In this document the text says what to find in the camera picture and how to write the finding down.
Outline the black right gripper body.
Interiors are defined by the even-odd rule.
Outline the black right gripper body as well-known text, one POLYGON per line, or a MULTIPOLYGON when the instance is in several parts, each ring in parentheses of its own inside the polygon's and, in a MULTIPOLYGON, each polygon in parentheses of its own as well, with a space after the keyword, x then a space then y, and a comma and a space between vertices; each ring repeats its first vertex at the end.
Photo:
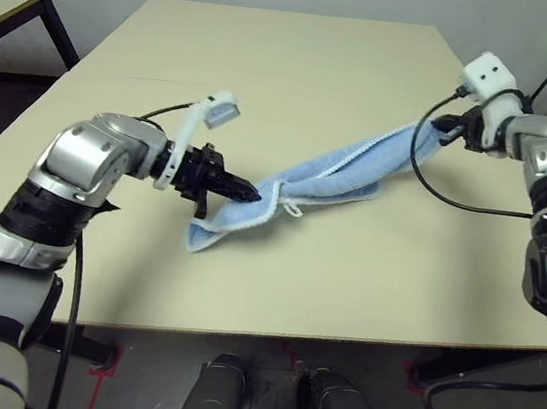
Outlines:
POLYGON ((462 126, 461 136, 464 139, 465 149, 469 151, 483 152, 484 121, 482 109, 471 107, 461 115, 460 125, 462 126))

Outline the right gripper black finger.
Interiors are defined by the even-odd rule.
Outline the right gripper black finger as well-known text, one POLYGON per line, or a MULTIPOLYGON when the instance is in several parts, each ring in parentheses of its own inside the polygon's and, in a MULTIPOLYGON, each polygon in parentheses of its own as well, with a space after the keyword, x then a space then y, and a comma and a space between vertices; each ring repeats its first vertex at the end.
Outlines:
POLYGON ((465 130, 463 129, 463 127, 456 127, 451 129, 448 132, 447 131, 443 132, 442 135, 440 136, 439 144, 447 146, 451 144, 452 142, 454 142, 456 139, 463 136, 464 132, 465 130))
POLYGON ((463 122, 461 116, 456 116, 455 114, 445 114, 434 118, 432 124, 435 128, 453 130, 458 126, 462 126, 463 122))

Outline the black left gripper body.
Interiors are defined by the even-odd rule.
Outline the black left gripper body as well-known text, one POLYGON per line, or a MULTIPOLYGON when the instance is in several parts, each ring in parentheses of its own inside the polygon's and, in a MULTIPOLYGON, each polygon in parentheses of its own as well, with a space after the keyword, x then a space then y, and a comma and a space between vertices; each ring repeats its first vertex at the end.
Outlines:
POLYGON ((184 154, 175 175, 174 188, 182 198, 195 203, 194 217, 206 218, 207 193, 221 193, 223 171, 223 157, 209 142, 202 148, 191 147, 184 154))

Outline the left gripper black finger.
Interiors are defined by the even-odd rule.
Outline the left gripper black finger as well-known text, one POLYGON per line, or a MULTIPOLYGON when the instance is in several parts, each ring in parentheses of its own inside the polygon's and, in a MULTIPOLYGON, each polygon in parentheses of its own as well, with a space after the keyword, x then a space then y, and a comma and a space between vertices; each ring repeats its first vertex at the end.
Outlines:
POLYGON ((229 189, 229 188, 210 188, 210 191, 213 192, 216 195, 220 195, 221 197, 228 198, 229 200, 234 200, 235 202, 256 202, 260 201, 260 194, 259 192, 252 192, 244 191, 244 190, 236 190, 236 189, 229 189))
POLYGON ((220 187, 228 193, 259 196, 259 191, 245 178, 223 171, 220 175, 220 187))

